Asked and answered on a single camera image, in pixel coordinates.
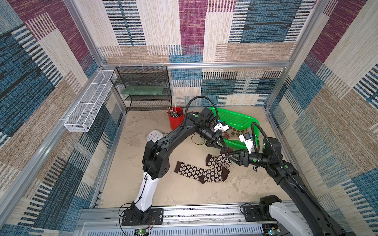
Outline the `brown daisy pattern sock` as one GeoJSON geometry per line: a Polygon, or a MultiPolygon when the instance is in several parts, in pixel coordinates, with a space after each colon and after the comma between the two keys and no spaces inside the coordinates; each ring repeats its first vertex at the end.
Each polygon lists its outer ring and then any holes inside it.
{"type": "Polygon", "coordinates": [[[221,183],[224,182],[229,175],[229,170],[217,163],[209,163],[209,168],[200,168],[188,163],[177,162],[175,173],[187,178],[205,183],[221,183]]]}

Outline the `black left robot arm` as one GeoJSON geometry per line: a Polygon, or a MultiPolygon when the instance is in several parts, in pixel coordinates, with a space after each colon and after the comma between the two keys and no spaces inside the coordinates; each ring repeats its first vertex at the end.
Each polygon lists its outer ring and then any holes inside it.
{"type": "Polygon", "coordinates": [[[184,120],[172,132],[156,142],[148,141],[142,159],[143,180],[136,199],[131,203],[132,215],[141,223],[150,217],[152,199],[159,180],[168,172],[171,153],[189,136],[197,133],[205,140],[205,145],[210,148],[228,150],[222,131],[215,128],[219,121],[219,113],[215,103],[206,96],[192,98],[186,107],[184,120]],[[199,112],[188,112],[189,107],[196,99],[206,99],[214,107],[213,112],[204,108],[199,112]]]}

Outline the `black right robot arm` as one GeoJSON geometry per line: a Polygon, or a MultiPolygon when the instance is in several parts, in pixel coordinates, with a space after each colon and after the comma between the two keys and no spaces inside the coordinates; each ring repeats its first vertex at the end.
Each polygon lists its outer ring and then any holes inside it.
{"type": "Polygon", "coordinates": [[[347,232],[321,206],[316,198],[308,191],[299,172],[292,164],[283,161],[281,144],[276,138],[268,137],[261,126],[253,122],[251,128],[257,128],[264,136],[263,142],[256,140],[254,132],[247,133],[248,141],[254,150],[241,149],[227,155],[227,158],[239,166],[253,166],[254,170],[262,167],[277,185],[291,198],[304,221],[292,213],[285,213],[280,206],[281,200],[276,196],[260,199],[259,214],[262,218],[273,218],[280,222],[293,236],[304,233],[305,225],[311,229],[313,236],[353,236],[354,232],[347,232]]]}

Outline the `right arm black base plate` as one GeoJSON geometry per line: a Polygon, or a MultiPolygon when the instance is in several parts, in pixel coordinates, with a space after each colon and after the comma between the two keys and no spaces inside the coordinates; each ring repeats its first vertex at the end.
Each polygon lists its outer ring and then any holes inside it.
{"type": "Polygon", "coordinates": [[[260,211],[257,206],[243,205],[242,212],[243,212],[246,222],[264,221],[264,218],[260,216],[260,211]]]}

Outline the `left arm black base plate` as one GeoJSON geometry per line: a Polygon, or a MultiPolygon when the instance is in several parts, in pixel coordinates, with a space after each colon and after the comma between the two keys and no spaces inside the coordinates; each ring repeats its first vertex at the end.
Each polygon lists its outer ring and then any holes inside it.
{"type": "Polygon", "coordinates": [[[162,225],[164,217],[163,208],[150,208],[146,212],[138,212],[138,210],[127,209],[121,216],[122,226],[138,226],[138,225],[162,225]]]}

